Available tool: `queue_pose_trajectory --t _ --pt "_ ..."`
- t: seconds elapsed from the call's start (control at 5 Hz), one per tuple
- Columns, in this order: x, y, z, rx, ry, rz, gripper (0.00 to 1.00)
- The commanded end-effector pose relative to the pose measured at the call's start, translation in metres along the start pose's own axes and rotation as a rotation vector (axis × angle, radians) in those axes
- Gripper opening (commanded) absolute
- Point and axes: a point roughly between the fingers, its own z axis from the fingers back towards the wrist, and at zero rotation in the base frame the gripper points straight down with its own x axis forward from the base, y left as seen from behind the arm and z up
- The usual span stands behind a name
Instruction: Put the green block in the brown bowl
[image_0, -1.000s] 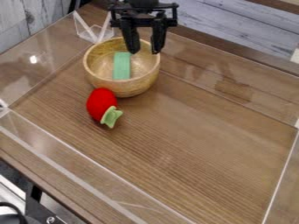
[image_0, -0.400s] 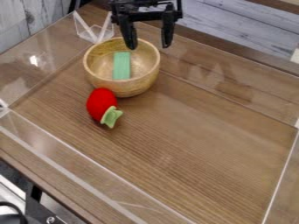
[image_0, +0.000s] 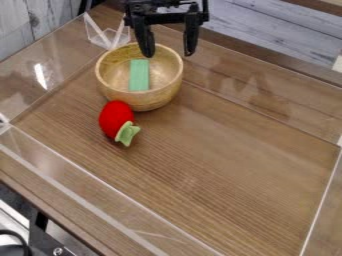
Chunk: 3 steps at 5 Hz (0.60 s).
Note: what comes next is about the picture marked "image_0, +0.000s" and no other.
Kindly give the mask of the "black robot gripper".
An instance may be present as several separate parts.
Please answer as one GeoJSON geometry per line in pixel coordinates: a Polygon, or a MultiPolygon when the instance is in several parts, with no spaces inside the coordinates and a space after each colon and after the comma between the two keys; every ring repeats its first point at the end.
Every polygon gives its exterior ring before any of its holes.
{"type": "Polygon", "coordinates": [[[132,27],[141,54],[152,58],[155,38],[149,25],[183,23],[184,55],[195,53],[199,24],[209,20],[208,0],[123,0],[124,25],[132,27]]]}

